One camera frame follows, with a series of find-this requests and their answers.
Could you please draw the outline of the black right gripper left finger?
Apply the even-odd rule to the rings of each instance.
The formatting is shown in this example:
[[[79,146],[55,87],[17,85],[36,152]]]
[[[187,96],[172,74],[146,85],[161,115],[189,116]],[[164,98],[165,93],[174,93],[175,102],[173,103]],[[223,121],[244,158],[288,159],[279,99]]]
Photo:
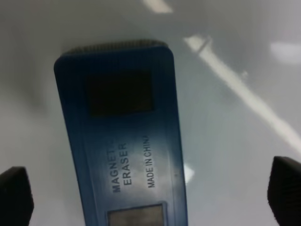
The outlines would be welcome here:
[[[28,226],[34,210],[25,167],[11,167],[0,175],[0,224]]]

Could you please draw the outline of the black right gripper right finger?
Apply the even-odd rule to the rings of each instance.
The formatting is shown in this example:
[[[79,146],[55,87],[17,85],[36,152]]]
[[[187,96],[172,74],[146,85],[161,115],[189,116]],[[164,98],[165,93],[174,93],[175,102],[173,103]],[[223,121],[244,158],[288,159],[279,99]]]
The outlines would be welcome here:
[[[280,226],[301,224],[301,164],[289,157],[275,156],[267,199]]]

